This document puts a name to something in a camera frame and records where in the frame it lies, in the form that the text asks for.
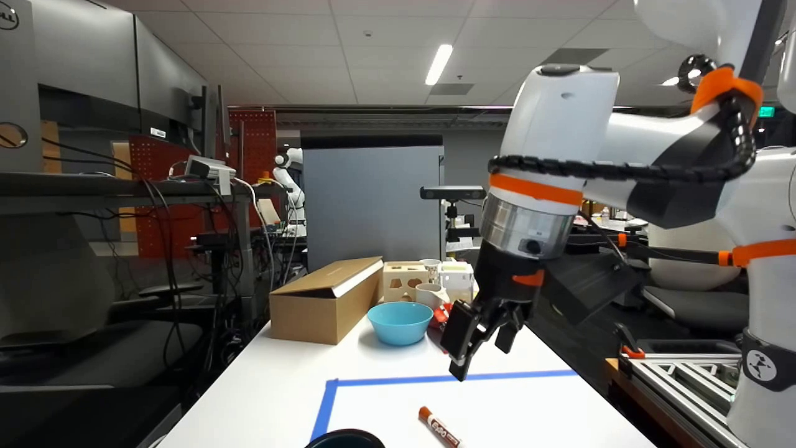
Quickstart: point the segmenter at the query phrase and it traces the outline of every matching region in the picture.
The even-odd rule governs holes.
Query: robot
[[[501,157],[490,162],[475,264],[481,295],[439,315],[430,337],[460,382],[481,343],[496,340],[507,355],[514,335],[533,322],[546,263],[563,253],[585,197],[661,230],[713,219],[735,240],[716,263],[748,273],[751,301],[730,429],[748,446],[794,446],[796,153],[757,153],[751,137],[764,96],[751,81],[761,81],[786,2],[635,0],[635,9],[655,34],[699,40],[720,60],[685,63],[692,114],[613,113],[615,72],[533,70],[518,93]]]
[[[281,238],[286,240],[304,240],[307,238],[307,210],[304,210],[304,190],[291,178],[291,168],[304,166],[304,151],[302,148],[286,148],[281,156],[277,156],[274,166],[274,182],[286,190],[289,205],[289,228]]]

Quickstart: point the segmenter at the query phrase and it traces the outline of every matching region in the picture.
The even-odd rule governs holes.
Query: cardboard box
[[[378,301],[383,263],[345,260],[272,291],[272,337],[338,343]]]

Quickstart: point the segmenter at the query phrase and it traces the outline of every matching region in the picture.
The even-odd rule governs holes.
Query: marker
[[[430,409],[421,409],[419,419],[422,426],[446,446],[446,448],[460,448],[462,443],[430,414]]]

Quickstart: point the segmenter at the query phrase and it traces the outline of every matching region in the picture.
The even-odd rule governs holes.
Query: ceiling light
[[[440,46],[439,47],[439,54],[432,56],[432,63],[429,68],[426,86],[435,86],[440,81],[450,56],[452,56],[452,46]]]
[[[680,77],[669,77],[661,82],[661,88],[677,88]]]

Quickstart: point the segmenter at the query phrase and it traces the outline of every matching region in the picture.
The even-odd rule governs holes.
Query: ceiling
[[[685,102],[661,88],[692,54],[655,37],[633,0],[108,0],[136,14],[181,60],[223,86],[232,105],[510,105],[559,47],[607,47],[620,105]],[[455,54],[422,86],[440,44]]]

